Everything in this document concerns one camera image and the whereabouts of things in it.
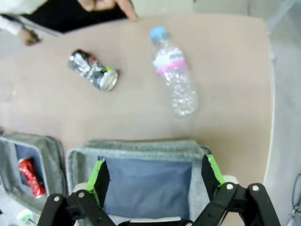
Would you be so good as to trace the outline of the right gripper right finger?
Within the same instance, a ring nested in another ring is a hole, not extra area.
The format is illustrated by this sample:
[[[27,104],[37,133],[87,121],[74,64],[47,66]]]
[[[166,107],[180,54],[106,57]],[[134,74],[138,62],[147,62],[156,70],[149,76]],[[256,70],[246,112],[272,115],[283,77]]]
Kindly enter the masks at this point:
[[[201,176],[209,203],[193,222],[194,226],[219,226],[228,213],[237,213],[245,226],[279,226],[272,201],[263,184],[253,183],[247,188],[225,182],[214,157],[202,159]]]

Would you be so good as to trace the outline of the person's right hand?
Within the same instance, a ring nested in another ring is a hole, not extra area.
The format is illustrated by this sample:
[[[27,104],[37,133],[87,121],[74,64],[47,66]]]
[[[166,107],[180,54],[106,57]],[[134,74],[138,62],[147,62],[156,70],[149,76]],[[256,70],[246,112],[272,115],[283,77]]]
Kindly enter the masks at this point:
[[[33,30],[29,30],[27,28],[22,28],[18,33],[18,37],[26,46],[32,46],[41,42],[39,36]]]

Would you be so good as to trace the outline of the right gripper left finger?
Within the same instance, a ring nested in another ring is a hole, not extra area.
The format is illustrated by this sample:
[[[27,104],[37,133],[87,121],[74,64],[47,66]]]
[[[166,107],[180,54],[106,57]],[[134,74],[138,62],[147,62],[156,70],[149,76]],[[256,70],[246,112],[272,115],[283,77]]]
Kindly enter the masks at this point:
[[[86,189],[80,189],[69,196],[48,196],[41,213],[41,225],[73,226],[79,219],[86,219],[92,226],[113,225],[103,210],[109,182],[106,161],[97,161]]]

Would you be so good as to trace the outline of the person's left hand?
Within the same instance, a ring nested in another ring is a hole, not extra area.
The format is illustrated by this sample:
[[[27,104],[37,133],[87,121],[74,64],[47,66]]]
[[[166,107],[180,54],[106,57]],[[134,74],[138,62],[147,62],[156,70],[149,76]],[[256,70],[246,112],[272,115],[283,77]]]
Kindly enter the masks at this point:
[[[88,12],[113,9],[118,5],[131,21],[137,21],[138,16],[129,0],[79,0],[78,3]]]

